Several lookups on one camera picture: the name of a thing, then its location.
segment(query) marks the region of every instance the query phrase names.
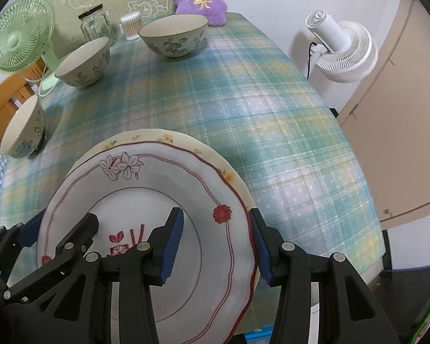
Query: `green fan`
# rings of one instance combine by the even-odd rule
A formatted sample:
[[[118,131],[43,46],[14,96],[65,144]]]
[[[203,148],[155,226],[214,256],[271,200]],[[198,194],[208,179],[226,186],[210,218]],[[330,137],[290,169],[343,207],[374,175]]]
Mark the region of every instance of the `green fan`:
[[[53,49],[54,8],[48,0],[16,0],[0,15],[0,72],[14,74],[40,57],[50,69],[39,91],[47,93],[58,83],[60,64]]]

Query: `door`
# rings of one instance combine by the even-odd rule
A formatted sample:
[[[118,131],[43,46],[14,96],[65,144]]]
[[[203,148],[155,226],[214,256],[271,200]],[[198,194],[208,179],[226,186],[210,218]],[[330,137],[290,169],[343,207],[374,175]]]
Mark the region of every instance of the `door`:
[[[381,220],[430,203],[430,16],[418,1],[390,60],[342,128]]]

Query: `blue gripper pad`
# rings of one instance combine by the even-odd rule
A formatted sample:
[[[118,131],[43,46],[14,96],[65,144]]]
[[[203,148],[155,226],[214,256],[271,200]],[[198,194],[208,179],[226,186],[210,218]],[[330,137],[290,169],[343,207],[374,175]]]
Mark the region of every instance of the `blue gripper pad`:
[[[162,254],[161,272],[159,279],[163,284],[172,274],[175,257],[177,257],[178,246],[180,244],[181,234],[183,233],[183,210],[180,208],[175,218],[175,223],[170,232],[169,238],[164,246]]]
[[[271,285],[273,280],[271,269],[271,255],[269,254],[266,242],[263,239],[259,226],[254,219],[252,219],[253,239],[255,240],[256,252],[258,255],[258,268],[261,276],[266,280],[268,285]]]
[[[21,228],[21,233],[17,238],[17,241],[21,247],[32,247],[34,243],[36,243],[45,211],[46,208],[34,216]]]

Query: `white fan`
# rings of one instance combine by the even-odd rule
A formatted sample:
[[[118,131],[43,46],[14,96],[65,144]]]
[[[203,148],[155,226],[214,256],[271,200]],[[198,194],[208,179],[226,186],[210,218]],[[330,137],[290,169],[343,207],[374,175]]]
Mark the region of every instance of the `white fan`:
[[[306,26],[321,41],[311,48],[309,70],[317,66],[330,80],[350,83],[363,79],[376,65],[377,47],[361,24],[335,22],[323,10],[312,13]]]

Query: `flower drawing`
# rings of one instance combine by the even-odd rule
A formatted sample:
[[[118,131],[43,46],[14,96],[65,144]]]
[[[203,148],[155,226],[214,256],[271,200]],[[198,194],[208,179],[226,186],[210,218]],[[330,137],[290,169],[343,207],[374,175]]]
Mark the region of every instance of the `flower drawing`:
[[[236,180],[234,172],[229,172],[229,171],[226,171],[226,170],[222,170],[221,171],[221,175],[224,177],[224,179],[226,181],[228,181],[228,183],[233,183]]]
[[[13,158],[24,158],[28,156],[33,150],[35,150],[36,146],[34,145],[32,140],[23,139],[21,144],[18,146],[16,151],[11,154]]]
[[[105,53],[102,53],[102,58],[107,62],[107,64],[110,62],[110,51],[107,50]]]
[[[143,166],[143,162],[139,160],[140,157],[140,155],[129,156],[127,152],[123,152],[121,154],[121,158],[113,158],[111,155],[108,155],[106,160],[101,160],[99,162],[99,165],[103,172],[112,181],[116,181],[121,172],[126,180],[130,180],[132,178],[132,174],[134,174],[135,178],[138,179],[140,167]]]
[[[53,258],[48,255],[42,256],[42,265],[45,265],[48,261],[51,261],[52,259]]]
[[[112,256],[125,254],[129,249],[129,245],[117,245],[116,247],[110,248],[110,253]]]
[[[138,155],[129,156],[127,152],[123,152],[121,161],[117,164],[117,167],[123,172],[123,177],[126,180],[131,179],[132,173],[135,174],[135,178],[138,179],[138,172],[141,166],[143,166],[143,162],[138,159]]]
[[[146,44],[148,45],[148,47],[155,52],[156,54],[162,54],[161,50],[159,50],[159,48],[156,45],[153,45],[152,43],[148,43],[146,42]]]
[[[102,146],[102,151],[109,150],[109,149],[111,149],[111,148],[115,147],[115,144],[116,144],[117,142],[118,142],[118,141],[117,141],[117,140],[115,140],[115,141],[111,141],[110,143],[106,143],[104,146]]]
[[[170,52],[172,54],[183,54],[186,53],[187,49],[180,49],[181,45],[187,42],[187,38],[181,38],[178,42],[174,42],[173,38],[169,38],[168,41],[164,43],[164,46],[168,45],[169,47],[165,50],[166,52]]]
[[[108,155],[106,160],[100,161],[99,165],[110,180],[116,181],[118,179],[118,175],[121,171],[117,165],[113,164],[111,155]]]
[[[85,81],[87,81],[87,75],[85,75],[82,72],[78,72],[77,78],[81,82],[82,85],[85,84]]]
[[[124,238],[124,233],[121,231],[116,235],[110,235],[108,239],[111,243],[120,243]]]
[[[35,121],[37,123],[40,123],[42,121],[42,111],[41,110],[37,111],[37,117],[35,118]]]
[[[214,209],[213,217],[217,223],[223,224],[231,219],[231,214],[231,208],[226,204],[220,204]]]
[[[196,48],[199,46],[201,41],[204,39],[204,31],[201,32],[199,38],[195,38],[194,41],[196,42],[195,46]]]
[[[164,134],[158,141],[161,143],[174,143],[174,136],[172,134]]]

